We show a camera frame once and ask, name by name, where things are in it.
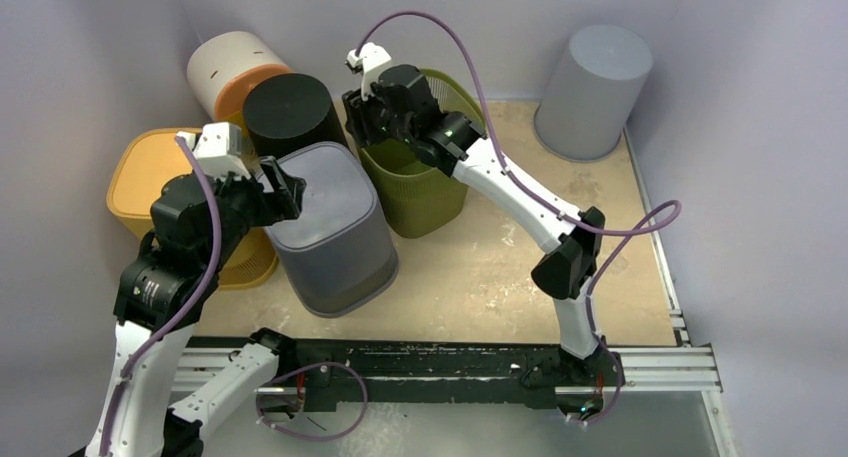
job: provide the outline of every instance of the gray cylindrical container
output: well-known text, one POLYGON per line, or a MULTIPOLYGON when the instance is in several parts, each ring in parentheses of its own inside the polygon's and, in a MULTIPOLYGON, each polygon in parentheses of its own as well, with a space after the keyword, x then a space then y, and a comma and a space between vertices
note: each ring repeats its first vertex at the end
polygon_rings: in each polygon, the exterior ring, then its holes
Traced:
POLYGON ((306 181, 300 217, 265 228, 303 306, 338 317, 387 289, 398 255, 377 192, 347 147, 320 142, 277 162, 306 181))
POLYGON ((568 160, 603 159, 615 150, 652 66, 648 44, 635 33, 614 25, 580 29, 536 110, 536 137, 568 160))

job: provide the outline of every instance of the green mesh basket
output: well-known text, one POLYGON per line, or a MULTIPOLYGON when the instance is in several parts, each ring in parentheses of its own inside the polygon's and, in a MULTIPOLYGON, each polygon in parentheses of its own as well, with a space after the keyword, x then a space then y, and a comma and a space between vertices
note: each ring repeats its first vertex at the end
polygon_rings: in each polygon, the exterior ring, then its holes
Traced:
MULTIPOLYGON (((452 78, 421 69, 443 111, 458 111, 483 126, 483 112, 452 78)), ((404 144, 387 140, 359 149, 362 167, 374 183, 386 221, 401 237, 418 238, 453 220, 462 211, 468 187, 416 159, 404 144)))

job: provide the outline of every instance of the wooden tabletop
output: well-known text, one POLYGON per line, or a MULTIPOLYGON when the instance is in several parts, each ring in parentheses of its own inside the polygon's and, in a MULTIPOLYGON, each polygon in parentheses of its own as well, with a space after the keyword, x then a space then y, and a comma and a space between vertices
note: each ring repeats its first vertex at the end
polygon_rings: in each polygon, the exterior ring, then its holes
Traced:
MULTIPOLYGON (((600 162, 560 159, 536 141, 536 105, 490 104, 504 152, 563 199, 584 209, 598 207, 607 228, 631 228, 645 211, 625 142, 600 162)), ((397 280, 343 317, 309 313, 280 268, 257 288, 216 292, 195 334, 245 336, 269 327, 295 338, 559 340, 553 303, 530 279, 541 251, 509 215, 478 192, 469 190, 462 213, 435 232, 413 240, 392 236, 401 262, 397 280)), ((601 259, 617 242, 604 238, 601 259)), ((598 283, 595 296, 599 324, 610 343, 675 344, 650 237, 630 242, 598 283)))

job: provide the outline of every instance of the orange and white container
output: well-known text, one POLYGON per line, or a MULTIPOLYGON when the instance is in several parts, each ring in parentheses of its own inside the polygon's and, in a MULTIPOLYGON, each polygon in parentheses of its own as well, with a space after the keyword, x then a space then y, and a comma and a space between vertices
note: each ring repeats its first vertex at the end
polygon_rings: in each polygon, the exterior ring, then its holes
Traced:
POLYGON ((292 70, 259 37, 227 32, 203 43, 188 61, 188 83, 213 120, 240 112, 259 83, 292 70))

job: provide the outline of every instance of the gray plastic bin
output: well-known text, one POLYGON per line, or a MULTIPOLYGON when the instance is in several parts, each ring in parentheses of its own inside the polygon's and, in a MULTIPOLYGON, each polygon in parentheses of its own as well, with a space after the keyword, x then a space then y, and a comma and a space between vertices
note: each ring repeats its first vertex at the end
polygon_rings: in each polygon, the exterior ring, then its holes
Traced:
POLYGON ((613 25, 592 25, 568 40, 536 110, 536 136, 554 154, 578 162, 603 159, 653 66, 648 44, 613 25))
MULTIPOLYGON (((374 186, 350 151, 320 142, 278 162, 306 180, 303 211, 265 232, 304 307, 338 317, 388 288, 397 251, 374 186)), ((270 188, 264 176, 259 181, 270 188)))

